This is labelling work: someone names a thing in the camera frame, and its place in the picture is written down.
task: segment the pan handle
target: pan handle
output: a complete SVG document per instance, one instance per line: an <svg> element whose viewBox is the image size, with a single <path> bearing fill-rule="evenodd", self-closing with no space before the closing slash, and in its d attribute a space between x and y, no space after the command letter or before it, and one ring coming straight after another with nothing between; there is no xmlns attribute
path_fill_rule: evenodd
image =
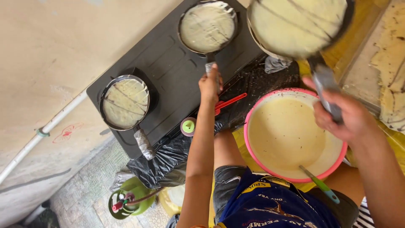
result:
<svg viewBox="0 0 405 228"><path fill-rule="evenodd" d="M156 152L150 144L145 132L143 129L136 128L137 131L134 134L134 138L138 143L138 147L141 150L143 156L149 161L156 156Z"/></svg>
<svg viewBox="0 0 405 228"><path fill-rule="evenodd" d="M215 63L215 54L213 52L205 54L207 57L207 63L205 64L205 72L207 75L211 72L212 65ZM216 82L217 82L217 93L220 94L220 78L219 75L217 74L216 77Z"/></svg>
<svg viewBox="0 0 405 228"><path fill-rule="evenodd" d="M322 95L322 90L341 92L335 81L333 70L326 65L325 60L319 53L316 56L308 58L308 63L311 68L316 91L318 92L319 99L321 100L323 107L332 115L332 119L335 123L344 124L342 118L342 109L336 104L326 101Z"/></svg>

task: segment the tiled floor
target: tiled floor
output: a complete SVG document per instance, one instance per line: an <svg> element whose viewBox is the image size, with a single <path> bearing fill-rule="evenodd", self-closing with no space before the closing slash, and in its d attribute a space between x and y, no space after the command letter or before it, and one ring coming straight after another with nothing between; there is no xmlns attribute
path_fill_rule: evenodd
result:
<svg viewBox="0 0 405 228"><path fill-rule="evenodd" d="M126 170L128 156L115 140L51 198L61 228L163 228L169 216L158 203L138 216L114 219L107 203L115 173Z"/></svg>

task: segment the red spatula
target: red spatula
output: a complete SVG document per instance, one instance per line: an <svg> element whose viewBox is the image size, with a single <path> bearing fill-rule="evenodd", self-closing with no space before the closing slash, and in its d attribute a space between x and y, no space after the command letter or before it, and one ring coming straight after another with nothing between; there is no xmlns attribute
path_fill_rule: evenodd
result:
<svg viewBox="0 0 405 228"><path fill-rule="evenodd" d="M232 103L234 103L234 102L236 102L236 101L238 101L238 100L244 98L245 96L247 96L247 93L244 92L244 93L242 93L241 95L239 95L239 96L237 96L237 97L234 97L234 98L232 98L232 99L229 100L229 101L226 101L226 102L224 102L224 101L219 101L218 103L215 104L215 115L218 115L218 114L221 112L221 108L223 108L223 107L225 107L225 106L227 106L227 105L230 105L230 104L232 104Z"/></svg>

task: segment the gray shorts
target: gray shorts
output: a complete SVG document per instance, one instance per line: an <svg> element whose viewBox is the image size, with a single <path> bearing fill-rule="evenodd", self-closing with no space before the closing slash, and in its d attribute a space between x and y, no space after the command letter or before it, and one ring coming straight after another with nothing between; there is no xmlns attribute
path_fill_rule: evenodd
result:
<svg viewBox="0 0 405 228"><path fill-rule="evenodd" d="M215 211L214 222L217 224L228 200L239 184L246 171L244 166L221 166L214 171L215 185L213 193L213 205ZM340 203L335 204L319 188L313 188L306 194L311 194L324 203L336 217L342 228L351 228L358 217L357 205L346 195L333 191L339 198Z"/></svg>

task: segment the batter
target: batter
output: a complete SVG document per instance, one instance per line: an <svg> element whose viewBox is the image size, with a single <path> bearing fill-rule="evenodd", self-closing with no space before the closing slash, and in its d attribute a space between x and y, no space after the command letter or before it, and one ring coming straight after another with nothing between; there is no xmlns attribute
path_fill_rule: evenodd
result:
<svg viewBox="0 0 405 228"><path fill-rule="evenodd" d="M220 49L235 30L233 16L224 2L199 4L187 11L181 21L181 40L190 48L209 53Z"/></svg>
<svg viewBox="0 0 405 228"><path fill-rule="evenodd" d="M249 21L263 47L305 58L330 43L341 27L346 0L266 0L252 4Z"/></svg>
<svg viewBox="0 0 405 228"><path fill-rule="evenodd" d="M147 111L147 86L134 79L124 79L107 91L103 110L107 120L123 129L133 127Z"/></svg>
<svg viewBox="0 0 405 228"><path fill-rule="evenodd" d="M315 124L313 109L290 98L256 108L248 129L250 146L263 165L283 170L314 163L325 148L325 135Z"/></svg>

